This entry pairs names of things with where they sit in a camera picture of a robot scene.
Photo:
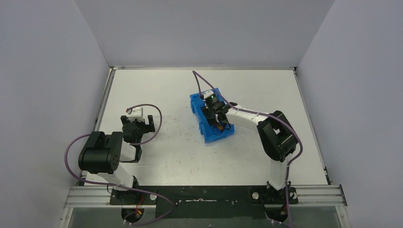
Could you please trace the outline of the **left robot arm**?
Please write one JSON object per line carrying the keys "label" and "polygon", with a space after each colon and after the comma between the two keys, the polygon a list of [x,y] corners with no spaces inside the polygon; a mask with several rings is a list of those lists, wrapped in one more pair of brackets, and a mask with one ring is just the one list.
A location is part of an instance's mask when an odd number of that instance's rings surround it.
{"label": "left robot arm", "polygon": [[128,191],[129,188],[136,188],[137,178],[128,173],[122,163],[140,161],[143,135],[156,132],[153,116],[148,115],[147,119],[148,123],[142,115],[122,115],[121,131],[111,134],[92,132],[79,154],[79,168],[102,177],[113,185],[114,190]]}

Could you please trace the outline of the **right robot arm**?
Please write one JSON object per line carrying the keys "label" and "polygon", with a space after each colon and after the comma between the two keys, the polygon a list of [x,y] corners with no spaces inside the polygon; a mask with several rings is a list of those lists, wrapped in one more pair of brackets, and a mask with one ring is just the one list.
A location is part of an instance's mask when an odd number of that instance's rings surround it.
{"label": "right robot arm", "polygon": [[276,190],[284,189],[288,163],[297,147],[297,139],[284,114],[281,111],[259,114],[234,102],[226,103],[213,90],[203,92],[201,98],[204,101],[202,111],[210,125],[221,131],[228,125],[241,126],[259,135],[264,152],[270,158],[268,184]]}

